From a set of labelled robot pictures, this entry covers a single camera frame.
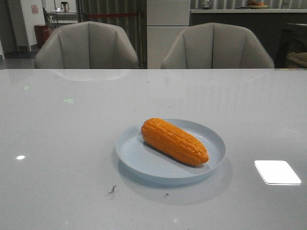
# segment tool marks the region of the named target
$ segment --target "plate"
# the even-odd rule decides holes
[[[251,9],[265,9],[268,8],[268,5],[246,5],[248,7],[250,7]]]
[[[164,119],[196,137],[206,147],[209,161],[188,166],[149,146],[142,138],[143,123],[128,128],[116,143],[120,160],[137,176],[159,184],[189,184],[205,179],[225,158],[225,144],[213,130],[180,119]]]

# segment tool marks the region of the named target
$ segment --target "chair backrest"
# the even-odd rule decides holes
[[[137,69],[138,57],[119,26],[97,22],[56,29],[35,57],[36,69]]]
[[[272,69],[274,62],[249,29],[206,23],[181,31],[162,69]]]

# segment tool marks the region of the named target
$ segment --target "corn cob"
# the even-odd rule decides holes
[[[199,165],[209,160],[204,145],[191,134],[160,118],[151,118],[141,127],[143,139],[178,161]]]

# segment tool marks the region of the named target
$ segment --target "light blue plate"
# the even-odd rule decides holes
[[[225,158],[225,144],[211,129],[200,124],[165,119],[169,123],[192,134],[206,147],[209,161],[188,166],[157,151],[144,142],[141,135],[143,123],[128,128],[116,144],[119,158],[139,177],[159,184],[189,184],[205,179]]]

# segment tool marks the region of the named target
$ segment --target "floor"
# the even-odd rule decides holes
[[[0,69],[34,69],[34,58],[38,51],[12,52],[0,58]]]

